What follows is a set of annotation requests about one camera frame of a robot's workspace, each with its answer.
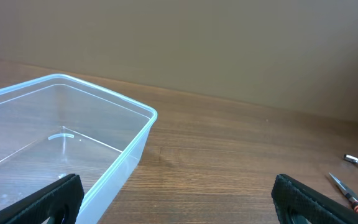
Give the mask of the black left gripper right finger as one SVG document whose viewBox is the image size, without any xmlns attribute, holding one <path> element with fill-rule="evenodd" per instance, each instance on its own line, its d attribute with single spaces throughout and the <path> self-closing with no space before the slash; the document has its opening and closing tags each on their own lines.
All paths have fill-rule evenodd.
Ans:
<svg viewBox="0 0 358 224">
<path fill-rule="evenodd" d="M 286 174 L 276 176 L 272 199 L 281 224 L 358 224 L 358 214 Z"/>
</svg>

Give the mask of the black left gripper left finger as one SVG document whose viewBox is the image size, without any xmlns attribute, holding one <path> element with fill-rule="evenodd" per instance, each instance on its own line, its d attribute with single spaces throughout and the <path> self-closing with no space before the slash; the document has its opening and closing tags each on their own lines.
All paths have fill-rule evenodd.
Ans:
<svg viewBox="0 0 358 224">
<path fill-rule="evenodd" d="M 84 196 L 80 176 L 68 174 L 0 210 L 0 224 L 74 224 Z"/>
</svg>

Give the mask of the clear plastic container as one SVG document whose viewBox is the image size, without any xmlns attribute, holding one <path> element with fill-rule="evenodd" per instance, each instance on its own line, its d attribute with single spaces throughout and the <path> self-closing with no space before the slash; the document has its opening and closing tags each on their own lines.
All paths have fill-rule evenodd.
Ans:
<svg viewBox="0 0 358 224">
<path fill-rule="evenodd" d="M 137 167 L 157 112 L 51 74 L 0 89 L 0 210 L 78 174 L 78 223 L 97 223 Z"/>
</svg>

